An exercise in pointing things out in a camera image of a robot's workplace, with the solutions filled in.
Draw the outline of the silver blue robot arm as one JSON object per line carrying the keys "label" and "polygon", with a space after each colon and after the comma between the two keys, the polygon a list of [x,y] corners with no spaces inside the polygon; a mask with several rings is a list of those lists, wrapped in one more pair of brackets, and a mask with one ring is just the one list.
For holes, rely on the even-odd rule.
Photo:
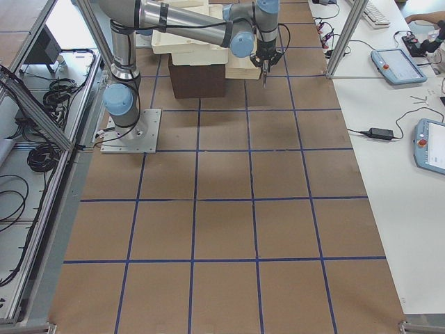
{"label": "silver blue robot arm", "polygon": [[150,35],[155,54],[173,65],[228,65],[228,79],[265,79],[277,50],[278,1],[210,5],[208,1],[100,1],[110,19],[111,72],[119,82],[137,79],[135,35]]}

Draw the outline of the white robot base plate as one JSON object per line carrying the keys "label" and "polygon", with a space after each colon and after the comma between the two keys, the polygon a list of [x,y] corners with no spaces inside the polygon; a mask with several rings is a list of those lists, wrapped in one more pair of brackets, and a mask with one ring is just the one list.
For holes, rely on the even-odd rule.
{"label": "white robot base plate", "polygon": [[125,136],[128,129],[116,127],[108,117],[107,127],[113,127],[103,135],[100,151],[104,154],[155,153],[161,123],[160,109],[144,109],[136,126]]}

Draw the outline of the person forearm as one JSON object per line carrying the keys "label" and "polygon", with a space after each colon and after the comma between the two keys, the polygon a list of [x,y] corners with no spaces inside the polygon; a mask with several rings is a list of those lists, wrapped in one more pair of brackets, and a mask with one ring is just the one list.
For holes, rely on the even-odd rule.
{"label": "person forearm", "polygon": [[438,24],[439,21],[445,20],[445,12],[444,11],[436,11],[431,13],[418,13],[412,14],[405,18],[407,24],[413,21],[425,21],[431,24]]}

